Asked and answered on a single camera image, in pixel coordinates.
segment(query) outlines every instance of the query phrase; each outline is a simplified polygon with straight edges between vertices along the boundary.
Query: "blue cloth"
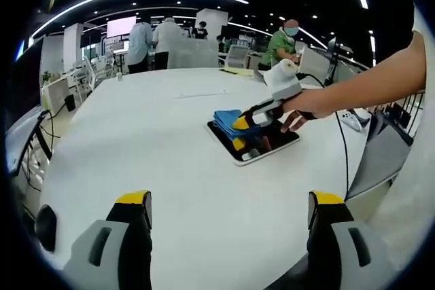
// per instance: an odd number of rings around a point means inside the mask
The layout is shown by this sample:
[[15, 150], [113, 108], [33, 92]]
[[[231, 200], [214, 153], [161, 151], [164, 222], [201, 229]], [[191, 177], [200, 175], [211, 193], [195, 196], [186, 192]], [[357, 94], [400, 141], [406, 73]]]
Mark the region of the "blue cloth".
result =
[[240, 110], [219, 110], [214, 114], [214, 125], [222, 130], [230, 139], [237, 137], [253, 137], [260, 133], [261, 127], [254, 126], [247, 130], [237, 130], [232, 127], [232, 124], [239, 118], [242, 111]]

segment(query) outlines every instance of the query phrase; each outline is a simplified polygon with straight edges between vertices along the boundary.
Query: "desk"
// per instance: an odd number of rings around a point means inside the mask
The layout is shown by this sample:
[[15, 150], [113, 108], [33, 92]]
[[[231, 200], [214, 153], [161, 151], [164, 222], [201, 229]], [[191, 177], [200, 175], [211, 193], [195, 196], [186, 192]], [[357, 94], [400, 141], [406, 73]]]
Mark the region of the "desk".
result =
[[[46, 171], [41, 205], [58, 217], [62, 268], [73, 241], [127, 192], [152, 192], [153, 289], [263, 289], [306, 252], [308, 193], [345, 195], [334, 116], [300, 141], [236, 166], [205, 124], [218, 109], [268, 98], [255, 79], [172, 69], [106, 79], [77, 110]], [[343, 125], [353, 180], [367, 130]]]

